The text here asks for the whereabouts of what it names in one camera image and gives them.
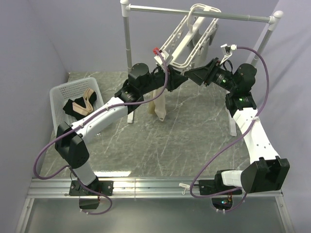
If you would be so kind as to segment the olive and cream underwear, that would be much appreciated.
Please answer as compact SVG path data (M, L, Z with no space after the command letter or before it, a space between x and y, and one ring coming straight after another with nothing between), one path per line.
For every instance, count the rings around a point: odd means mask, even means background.
M157 99L148 103L148 113L156 115L160 121L164 121L167 114L165 93L162 93Z

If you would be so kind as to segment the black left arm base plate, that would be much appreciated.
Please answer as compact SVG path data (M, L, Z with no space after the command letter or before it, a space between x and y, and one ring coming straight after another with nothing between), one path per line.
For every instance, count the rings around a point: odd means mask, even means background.
M111 196L113 192L113 181L99 181L96 192L101 192L104 195ZM94 196L95 194L82 188L77 180L71 182L69 189L70 196Z

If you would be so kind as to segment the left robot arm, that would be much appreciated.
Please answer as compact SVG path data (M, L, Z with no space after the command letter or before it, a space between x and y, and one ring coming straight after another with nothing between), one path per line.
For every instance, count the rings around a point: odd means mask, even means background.
M93 195L100 191L98 177L89 164L87 144L91 139L145 103L145 94L156 89L173 91L185 81L187 77L172 66L166 70L157 66L150 72L146 64L135 64L122 88L105 105L72 125L64 122L58 126L56 136L59 140L55 149L80 180L80 188L85 194Z

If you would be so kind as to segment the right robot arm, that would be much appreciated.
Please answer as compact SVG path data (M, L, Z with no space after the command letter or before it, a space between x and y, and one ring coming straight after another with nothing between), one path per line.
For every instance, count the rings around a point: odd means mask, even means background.
M234 194L278 191L288 174L290 164L280 158L269 141L259 119L258 109L251 94L257 69L244 63L235 72L229 71L218 58L206 66L186 71L184 75L198 85L214 83L226 91L225 105L230 117L244 135L250 165L245 170L219 170L209 185L199 181L200 194Z

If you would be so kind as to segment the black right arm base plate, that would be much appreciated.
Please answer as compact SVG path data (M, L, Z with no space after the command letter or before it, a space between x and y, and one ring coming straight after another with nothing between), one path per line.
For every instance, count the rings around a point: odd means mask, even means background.
M234 189L234 186L226 186L222 183L217 183L215 180L199 180L199 192L201 196L212 195L214 193L219 193Z

